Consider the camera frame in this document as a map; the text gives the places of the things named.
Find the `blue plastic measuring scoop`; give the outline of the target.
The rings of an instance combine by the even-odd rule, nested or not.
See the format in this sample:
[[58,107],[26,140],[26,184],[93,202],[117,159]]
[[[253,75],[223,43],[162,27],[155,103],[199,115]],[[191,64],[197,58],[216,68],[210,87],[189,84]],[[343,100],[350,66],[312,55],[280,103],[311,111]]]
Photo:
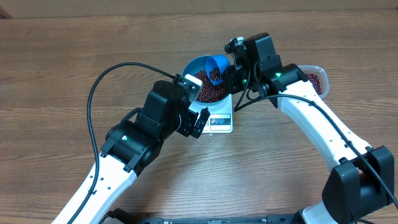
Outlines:
[[[207,77],[209,78],[209,72],[211,70],[213,70],[214,68],[219,68],[221,75],[223,74],[223,72],[230,66],[230,62],[229,59],[224,56],[224,55],[210,55],[209,57],[207,57],[207,59],[205,60],[205,70],[206,70],[206,74]],[[213,85],[220,85],[223,83],[223,79],[221,77],[221,80],[218,82],[215,81],[211,81],[210,82]]]

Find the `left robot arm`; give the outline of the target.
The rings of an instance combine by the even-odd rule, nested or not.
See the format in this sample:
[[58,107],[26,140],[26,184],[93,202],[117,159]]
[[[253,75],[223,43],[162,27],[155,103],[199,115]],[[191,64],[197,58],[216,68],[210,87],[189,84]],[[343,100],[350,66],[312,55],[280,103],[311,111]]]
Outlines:
[[99,223],[172,133],[199,138],[210,112],[189,107],[201,88],[194,77],[155,82],[144,107],[133,109],[108,131],[99,161],[54,223]]

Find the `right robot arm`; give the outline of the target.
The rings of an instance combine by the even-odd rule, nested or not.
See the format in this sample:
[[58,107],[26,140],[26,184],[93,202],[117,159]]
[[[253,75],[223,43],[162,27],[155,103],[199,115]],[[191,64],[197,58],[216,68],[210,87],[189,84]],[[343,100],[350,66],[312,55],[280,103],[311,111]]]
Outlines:
[[289,116],[321,154],[330,175],[320,202],[288,217],[289,223],[359,223],[394,196],[394,156],[353,133],[323,102],[296,64],[283,65],[268,33],[230,40],[234,63],[222,74],[229,93],[270,100]]

